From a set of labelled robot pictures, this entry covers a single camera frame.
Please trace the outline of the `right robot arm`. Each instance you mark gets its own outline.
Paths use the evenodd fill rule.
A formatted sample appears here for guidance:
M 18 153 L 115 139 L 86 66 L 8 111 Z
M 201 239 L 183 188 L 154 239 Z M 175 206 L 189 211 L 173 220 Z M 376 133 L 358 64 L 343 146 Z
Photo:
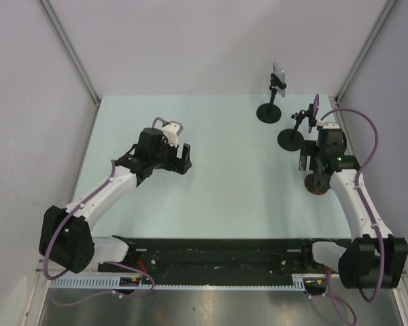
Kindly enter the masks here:
M 408 244 L 382 221 L 364 185 L 355 156 L 345 154 L 344 131 L 335 123 L 318 127 L 315 141 L 303 141 L 300 170 L 310 170 L 306 189 L 316 195 L 332 190 L 350 229 L 351 243 L 342 247 L 321 240 L 301 253 L 307 272 L 327 266 L 338 272 L 347 289 L 393 289 L 398 286 L 408 255 Z

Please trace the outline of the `brown base phone stand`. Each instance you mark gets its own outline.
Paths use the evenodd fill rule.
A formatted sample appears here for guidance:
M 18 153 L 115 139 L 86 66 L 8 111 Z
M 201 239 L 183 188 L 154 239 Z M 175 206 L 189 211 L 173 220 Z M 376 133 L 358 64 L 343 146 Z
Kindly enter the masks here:
M 329 181 L 330 174 L 310 173 L 304 179 L 304 186 L 311 194 L 320 196 L 330 189 Z

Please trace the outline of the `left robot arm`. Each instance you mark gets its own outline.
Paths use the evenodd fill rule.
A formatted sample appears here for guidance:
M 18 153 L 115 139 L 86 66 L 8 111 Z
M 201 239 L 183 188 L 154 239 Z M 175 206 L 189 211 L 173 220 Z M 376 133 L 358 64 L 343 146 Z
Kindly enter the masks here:
M 54 280 L 48 271 L 50 261 L 75 274 L 92 263 L 114 263 L 124 272 L 135 267 L 137 256 L 128 240 L 118 236 L 95 238 L 91 231 L 119 199 L 139 187 L 155 170 L 186 174 L 192 162 L 190 145 L 179 145 L 182 131 L 182 124 L 175 121 L 165 122 L 161 128 L 144 128 L 138 142 L 112 160 L 108 176 L 88 194 L 63 208 L 47 209 L 39 241 L 47 279 Z

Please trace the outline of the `black phone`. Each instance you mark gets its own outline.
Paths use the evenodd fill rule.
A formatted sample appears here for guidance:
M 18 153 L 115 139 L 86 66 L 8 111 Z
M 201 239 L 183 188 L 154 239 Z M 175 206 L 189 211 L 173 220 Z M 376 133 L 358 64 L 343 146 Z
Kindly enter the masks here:
M 299 171 L 306 171 L 307 157 L 308 157 L 307 142 L 302 141 L 301 148 L 300 148 L 300 155 L 299 155 L 299 165 L 298 165 Z

